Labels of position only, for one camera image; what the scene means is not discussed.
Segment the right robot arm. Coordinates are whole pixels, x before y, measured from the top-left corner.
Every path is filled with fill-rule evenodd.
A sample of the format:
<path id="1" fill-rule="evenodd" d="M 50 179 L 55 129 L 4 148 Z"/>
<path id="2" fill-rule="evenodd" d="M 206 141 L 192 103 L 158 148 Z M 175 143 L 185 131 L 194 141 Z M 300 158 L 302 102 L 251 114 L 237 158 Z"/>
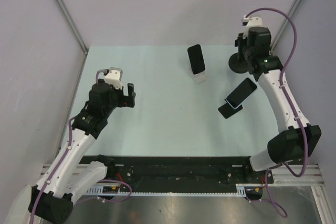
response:
<path id="1" fill-rule="evenodd" d="M 271 33 L 261 26 L 249 27 L 235 41 L 238 63 L 253 75 L 271 105 L 278 125 L 278 135 L 264 151 L 250 157 L 250 165 L 242 169 L 243 179 L 254 183 L 261 171 L 302 159 L 304 163 L 313 153 L 322 132 L 301 112 L 282 73 L 283 65 L 270 53 Z"/>

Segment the black round-base phone stand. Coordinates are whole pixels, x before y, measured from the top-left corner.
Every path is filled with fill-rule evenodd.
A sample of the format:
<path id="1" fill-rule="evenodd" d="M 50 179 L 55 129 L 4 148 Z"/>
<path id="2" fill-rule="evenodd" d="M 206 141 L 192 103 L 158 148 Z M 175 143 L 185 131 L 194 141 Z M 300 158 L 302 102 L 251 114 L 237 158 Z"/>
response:
<path id="1" fill-rule="evenodd" d="M 228 61 L 229 68 L 235 73 L 246 73 L 248 71 L 247 62 L 243 61 L 242 63 L 239 63 L 237 56 L 238 51 L 230 56 Z"/>

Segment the blue-edged phone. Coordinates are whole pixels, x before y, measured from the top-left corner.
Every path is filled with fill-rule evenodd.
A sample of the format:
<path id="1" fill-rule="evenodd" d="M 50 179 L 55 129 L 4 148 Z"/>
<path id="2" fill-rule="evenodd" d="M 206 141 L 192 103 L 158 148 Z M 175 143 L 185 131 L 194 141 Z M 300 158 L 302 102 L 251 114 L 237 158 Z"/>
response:
<path id="1" fill-rule="evenodd" d="M 225 101 L 236 109 L 257 89 L 257 85 L 250 78 L 246 78 L 225 98 Z"/>

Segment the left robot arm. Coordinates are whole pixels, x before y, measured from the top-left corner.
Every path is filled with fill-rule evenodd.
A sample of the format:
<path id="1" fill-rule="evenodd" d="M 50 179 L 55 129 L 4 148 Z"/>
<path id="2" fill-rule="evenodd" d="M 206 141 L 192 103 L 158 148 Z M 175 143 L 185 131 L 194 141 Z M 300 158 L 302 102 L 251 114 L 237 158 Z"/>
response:
<path id="1" fill-rule="evenodd" d="M 32 187 L 28 207 L 29 223 L 35 217 L 51 223 L 64 223 L 74 205 L 94 184 L 115 178 L 113 160 L 99 156 L 79 175 L 73 172 L 85 152 L 95 142 L 108 124 L 108 118 L 115 108 L 135 106 L 134 85 L 127 85 L 128 95 L 123 88 L 100 79 L 90 92 L 89 99 L 80 113 L 68 121 L 69 139 L 61 148 L 47 172 Z"/>

